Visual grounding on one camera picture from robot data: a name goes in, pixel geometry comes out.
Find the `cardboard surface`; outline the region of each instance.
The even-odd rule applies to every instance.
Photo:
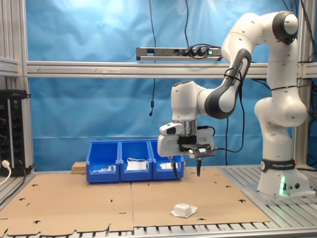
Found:
[[[0,232],[8,235],[67,235],[110,224],[111,231],[133,230],[131,185],[89,185],[82,175],[37,175],[0,212]]]
[[[217,168],[204,168],[200,177],[196,169],[185,169],[178,182],[133,183],[132,194],[135,227],[270,221]],[[170,212],[181,202],[198,207],[197,212],[188,218],[173,216]]]
[[[71,167],[72,175],[85,175],[86,174],[86,162],[75,162]]]
[[[198,207],[189,218],[177,203]],[[270,219],[217,168],[185,169],[182,181],[91,185],[86,176],[37,175],[0,211],[0,234],[61,236],[133,227],[267,222]]]

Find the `blue curtain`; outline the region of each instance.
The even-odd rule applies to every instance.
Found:
[[[148,0],[26,0],[29,60],[136,62],[137,47],[153,47]],[[157,47],[185,47],[185,0],[151,0]],[[188,0],[189,44],[221,46],[235,21],[246,12],[258,15],[284,10],[276,0]],[[258,46],[255,62],[267,62],[268,47]],[[153,79],[30,78],[35,168],[69,170],[85,161],[90,141],[146,139],[171,121],[170,91],[183,79],[157,79],[154,114],[149,117]],[[222,79],[194,79],[214,88]],[[262,135],[255,103],[270,96],[249,79],[243,87],[245,142],[231,165],[259,164]],[[198,118],[216,129],[215,145],[225,146],[226,120]],[[229,119],[228,148],[241,146],[239,103]],[[188,166],[196,161],[186,158]],[[224,152],[204,165],[224,165]]]

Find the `aluminum frame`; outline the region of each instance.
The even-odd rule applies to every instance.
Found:
[[[311,23],[313,36],[315,35],[316,24],[316,1],[304,0],[304,6]],[[299,3],[299,62],[308,61],[314,52],[311,36],[307,28],[305,18],[303,16],[303,8]],[[303,74],[303,65],[299,65],[299,86],[309,85],[311,83],[310,78],[305,78]],[[305,86],[299,88],[299,96],[303,103],[306,105],[307,110],[311,107],[311,86]],[[309,130],[309,115],[307,114],[306,120],[303,124],[293,128],[293,157],[298,165],[307,164],[307,150],[308,150],[308,130]]]
[[[312,29],[315,29],[315,13],[316,1],[304,0],[307,14],[310,18]],[[25,0],[0,0],[0,89],[23,89],[27,93],[30,92],[29,77],[63,77],[63,78],[223,78],[228,64],[210,64],[210,63],[125,63],[125,62],[55,62],[55,61],[28,61],[27,53],[27,37],[26,37],[26,13]],[[302,8],[300,6],[300,30],[299,30],[299,61],[305,61],[312,53],[310,43],[310,35],[307,31],[306,23],[303,18]],[[266,63],[253,63],[247,77],[266,78]],[[317,63],[301,63],[299,65],[298,77],[299,84],[305,85],[310,82],[311,77],[317,76]],[[307,107],[309,107],[310,87],[300,88],[300,96]],[[23,100],[23,127],[24,127],[24,144],[26,165],[33,164],[33,140],[31,125],[31,106],[30,99]],[[307,162],[307,143],[308,143],[308,127],[307,120],[304,125],[293,130],[293,149],[294,158],[298,164]],[[237,168],[222,168],[224,173],[230,178],[236,180],[237,184],[243,189],[243,181],[238,179],[241,177],[245,181],[255,180],[250,173],[241,173]],[[30,175],[27,181],[30,181],[35,173]],[[18,183],[15,179],[7,187],[7,191],[14,189]],[[292,222],[289,216],[285,220],[279,218],[281,224]],[[170,234],[169,228],[162,229],[165,233],[160,235],[151,235],[151,237],[312,237],[317,235],[316,227],[313,228],[290,228],[289,226],[273,229],[273,225],[254,225],[259,229],[250,231],[253,226],[238,226],[232,224],[219,225],[218,227],[207,227],[210,232],[205,232],[203,228],[195,227],[196,231],[186,234]],[[95,237],[105,237],[103,233],[95,233]],[[78,237],[90,238],[88,234],[74,233],[69,238]],[[107,234],[107,236],[117,236],[117,234]],[[135,230],[134,236],[148,237],[149,235],[142,233],[138,229]]]
[[[223,78],[227,63],[123,63],[27,61],[28,77]],[[247,77],[266,78],[267,63],[252,63]]]

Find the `slotted aluminum platform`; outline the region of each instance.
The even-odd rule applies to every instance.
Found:
[[[237,224],[210,224],[194,226],[168,226],[168,227],[140,227],[134,231],[126,232],[74,232],[69,236],[60,238],[103,238],[103,237],[316,237],[317,238],[317,199],[294,199],[278,204],[263,205],[245,188],[250,183],[257,183],[260,179],[259,166],[224,166],[218,167],[272,220],[265,223],[237,223]],[[51,172],[34,173],[29,175],[25,184],[37,174],[69,173]],[[309,179],[317,179],[317,173],[302,171]],[[10,178],[9,182],[0,186],[0,201],[13,191],[22,178]],[[41,234],[36,236],[16,236],[14,238],[49,238]]]

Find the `metal rail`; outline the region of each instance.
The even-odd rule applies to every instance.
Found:
[[[223,78],[227,63],[123,63],[28,61],[28,77]],[[267,63],[252,63],[249,78],[266,78]]]

